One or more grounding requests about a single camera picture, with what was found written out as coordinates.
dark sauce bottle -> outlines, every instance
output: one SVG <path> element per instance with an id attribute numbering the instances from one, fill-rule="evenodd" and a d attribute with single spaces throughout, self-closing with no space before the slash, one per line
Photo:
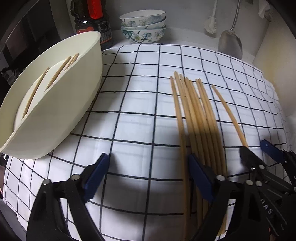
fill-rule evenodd
<path id="1" fill-rule="evenodd" d="M 113 38 L 108 15 L 104 9 L 103 0 L 72 0 L 71 14 L 75 17 L 75 30 L 80 34 L 87 31 L 101 33 L 101 49 L 105 50 L 113 45 Z"/>

bowl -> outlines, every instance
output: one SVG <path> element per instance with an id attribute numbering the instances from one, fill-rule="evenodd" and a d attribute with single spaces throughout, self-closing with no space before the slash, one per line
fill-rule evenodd
<path id="1" fill-rule="evenodd" d="M 99 32 L 90 31 L 64 39 L 38 56 L 19 75 L 0 107 L 1 153 L 21 159 L 40 158 L 74 129 L 101 82 L 100 37 Z M 79 53 L 77 60 L 64 68 L 47 88 L 56 69 L 76 53 Z M 28 97 L 48 67 L 24 115 Z"/>
<path id="2" fill-rule="evenodd" d="M 150 30 L 122 30 L 123 35 L 133 44 L 149 44 L 161 40 L 166 27 Z"/>
<path id="3" fill-rule="evenodd" d="M 121 27 L 121 30 L 145 30 L 145 29 L 158 29 L 158 28 L 164 28 L 166 18 L 159 22 L 159 23 L 154 23 L 154 24 L 149 24 L 149 25 L 144 25 L 144 26 L 137 26 L 137 27 Z"/>
<path id="4" fill-rule="evenodd" d="M 140 10 L 129 12 L 120 16 L 121 26 L 137 27 L 149 24 L 159 23 L 165 19 L 163 10 Z"/>

cleaning brush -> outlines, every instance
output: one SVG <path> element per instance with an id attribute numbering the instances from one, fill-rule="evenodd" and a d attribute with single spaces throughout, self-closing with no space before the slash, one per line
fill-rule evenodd
<path id="1" fill-rule="evenodd" d="M 217 7 L 217 0 L 215 0 L 214 4 L 214 10 L 212 16 L 210 16 L 206 21 L 205 21 L 205 30 L 209 32 L 210 34 L 215 34 L 217 30 L 216 22 L 215 22 L 215 13 L 216 13 L 216 7 Z"/>

white cloth with black grid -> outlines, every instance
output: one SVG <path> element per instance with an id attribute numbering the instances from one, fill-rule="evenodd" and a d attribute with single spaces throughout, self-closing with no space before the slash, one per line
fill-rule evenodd
<path id="1" fill-rule="evenodd" d="M 250 149 L 272 173 L 286 177 L 259 147 L 267 139 L 288 150 L 290 142 L 276 92 L 254 66 L 211 50 L 165 44 L 112 48 L 103 52 L 103 64 L 99 94 L 68 137 L 40 159 L 9 158 L 4 201 L 25 228 L 45 178 L 66 180 L 105 152 L 111 153 L 108 174 L 86 203 L 105 240 L 182 240 L 182 164 L 169 80 L 174 71 L 204 83 L 221 131 L 229 180 L 244 181 L 249 174 L 240 162 L 234 125 L 209 84 L 228 102 Z M 71 235 L 80 239 L 65 199 L 62 205 Z"/>

silver bolt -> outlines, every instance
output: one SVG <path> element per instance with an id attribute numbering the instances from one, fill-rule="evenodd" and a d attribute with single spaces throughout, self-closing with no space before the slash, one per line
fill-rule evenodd
<path id="1" fill-rule="evenodd" d="M 255 182 L 255 184 L 256 184 L 257 187 L 261 187 L 262 186 L 262 182 L 260 182 L 260 181 Z"/>
<path id="2" fill-rule="evenodd" d="M 42 184 L 43 185 L 47 185 L 49 183 L 51 183 L 51 180 L 50 179 L 45 179 Z"/>
<path id="3" fill-rule="evenodd" d="M 246 184 L 248 184 L 249 186 L 252 186 L 254 183 L 250 179 L 248 179 L 246 180 Z"/>
<path id="4" fill-rule="evenodd" d="M 71 176 L 71 180 L 72 180 L 72 181 L 76 181 L 76 180 L 78 180 L 79 178 L 80 178 L 79 174 L 73 174 L 73 175 Z"/>
<path id="5" fill-rule="evenodd" d="M 216 178 L 217 178 L 219 181 L 225 181 L 225 177 L 222 176 L 222 175 L 218 175 Z"/>

